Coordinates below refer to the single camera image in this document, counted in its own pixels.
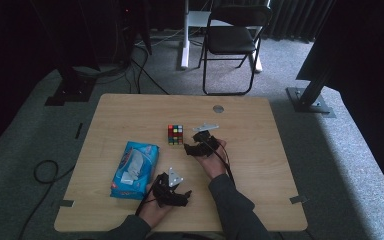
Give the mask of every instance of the person's hand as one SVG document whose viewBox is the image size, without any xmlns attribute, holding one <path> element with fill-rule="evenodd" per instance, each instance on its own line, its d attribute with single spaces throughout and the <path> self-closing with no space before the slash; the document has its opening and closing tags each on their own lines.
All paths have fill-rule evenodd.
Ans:
<svg viewBox="0 0 384 240">
<path fill-rule="evenodd" d="M 217 139 L 221 146 L 219 146 L 216 152 L 222 157 L 223 161 L 226 162 L 226 154 L 224 152 L 224 147 L 226 146 L 226 141 Z M 224 167 L 223 162 L 216 154 L 211 154 L 210 156 L 199 156 L 195 159 L 201 164 L 205 173 L 212 180 L 213 178 L 226 173 L 226 168 Z"/>
<path fill-rule="evenodd" d="M 151 185 L 152 184 L 148 184 L 147 191 L 149 191 Z M 146 201 L 150 202 L 147 202 L 142 206 L 142 209 L 139 212 L 139 217 L 148 223 L 152 229 L 156 227 L 161 222 L 161 220 L 163 220 L 167 213 L 173 209 L 173 206 L 165 205 L 160 207 L 157 200 L 155 200 L 155 196 L 152 191 L 149 193 Z"/>
</svg>

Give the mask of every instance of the table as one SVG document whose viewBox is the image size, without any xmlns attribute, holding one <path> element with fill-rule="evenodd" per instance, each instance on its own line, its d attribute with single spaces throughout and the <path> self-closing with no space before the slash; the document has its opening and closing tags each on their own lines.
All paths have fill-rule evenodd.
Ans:
<svg viewBox="0 0 384 240">
<path fill-rule="evenodd" d="M 224 111 L 216 113 L 214 106 Z M 265 98 L 105 94 L 88 130 L 55 229 L 107 231 L 133 214 L 138 200 L 110 197 L 110 186 L 127 141 L 160 147 L 154 177 L 170 167 L 184 178 L 178 193 L 192 190 L 186 207 L 176 207 L 155 231 L 221 231 L 208 190 L 209 179 L 183 145 L 169 145 L 167 126 L 183 125 L 184 141 L 194 145 L 192 128 L 207 124 L 226 151 L 237 189 L 255 203 L 255 213 L 269 231 L 300 231 L 307 227 L 270 104 Z"/>
<path fill-rule="evenodd" d="M 266 6 L 269 6 L 270 0 L 265 2 Z M 189 66 L 189 27 L 207 27 L 208 17 L 210 12 L 208 11 L 189 11 L 189 0 L 185 0 L 185 15 L 184 15 L 184 36 L 183 36 L 183 49 L 182 49 L 182 62 L 181 68 L 187 69 Z M 216 22 L 215 25 L 226 25 L 226 23 Z M 260 58 L 257 58 L 257 65 L 255 67 L 256 72 L 263 70 L 261 66 Z"/>
</svg>

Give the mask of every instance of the gray carpet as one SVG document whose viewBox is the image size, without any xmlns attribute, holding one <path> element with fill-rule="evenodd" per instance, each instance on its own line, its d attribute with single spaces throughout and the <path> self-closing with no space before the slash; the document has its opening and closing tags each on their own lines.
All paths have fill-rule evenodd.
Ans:
<svg viewBox="0 0 384 240">
<path fill-rule="evenodd" d="M 190 67 L 181 70 L 181 43 L 155 43 L 153 55 L 145 64 L 153 80 L 170 94 L 202 95 L 202 68 L 195 68 L 200 47 L 191 44 Z M 286 94 L 287 87 L 308 85 L 295 77 L 311 46 L 289 40 L 263 41 L 263 72 L 256 74 L 248 94 L 270 100 L 298 191 L 309 198 L 303 204 L 309 224 L 307 231 L 272 233 L 273 239 L 384 239 L 384 176 L 340 94 L 328 88 L 322 91 L 336 118 L 297 113 Z M 133 59 L 143 64 L 144 56 L 136 49 Z M 214 71 L 209 74 L 209 81 L 217 79 L 217 84 L 209 85 L 211 89 L 246 86 L 250 74 L 247 65 L 235 69 L 230 63 L 210 64 L 217 64 L 209 70 Z M 59 164 L 58 176 L 70 169 L 76 163 L 99 97 L 104 93 L 135 93 L 133 79 L 138 75 L 138 68 L 130 67 L 125 74 L 100 78 L 89 102 L 68 102 L 60 107 L 44 106 L 61 81 L 58 72 L 51 72 L 37 84 L 0 138 L 0 240 L 18 239 L 25 220 L 49 186 L 35 181 L 34 167 L 51 159 Z M 140 84 L 142 94 L 164 94 L 143 73 Z M 83 127 L 78 135 L 80 123 Z M 38 171 L 43 180 L 52 179 L 53 173 L 49 164 Z M 57 203 L 64 196 L 69 178 L 70 174 L 52 186 L 25 228 L 23 239 L 80 239 L 101 234 L 54 230 Z"/>
</svg>

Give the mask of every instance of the tissue pack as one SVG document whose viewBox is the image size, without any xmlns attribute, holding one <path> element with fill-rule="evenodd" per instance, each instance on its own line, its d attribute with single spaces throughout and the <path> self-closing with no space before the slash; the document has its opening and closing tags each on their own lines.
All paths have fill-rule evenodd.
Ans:
<svg viewBox="0 0 384 240">
<path fill-rule="evenodd" d="M 127 142 L 111 184 L 111 197 L 142 200 L 157 165 L 159 147 Z"/>
</svg>

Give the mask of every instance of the gray cloth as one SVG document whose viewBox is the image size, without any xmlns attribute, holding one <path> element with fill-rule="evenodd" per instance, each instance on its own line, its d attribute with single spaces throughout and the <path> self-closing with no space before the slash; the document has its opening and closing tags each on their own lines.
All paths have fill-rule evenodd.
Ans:
<svg viewBox="0 0 384 240">
<path fill-rule="evenodd" d="M 209 189 L 216 202 L 227 240 L 271 239 L 266 228 L 253 212 L 254 203 L 236 190 L 226 174 L 214 178 Z M 129 215 L 119 227 L 105 233 L 100 240 L 144 240 L 150 231 L 151 228 L 144 220 Z M 182 233 L 156 233 L 147 239 L 190 239 L 186 238 L 187 236 L 190 237 Z"/>
</svg>

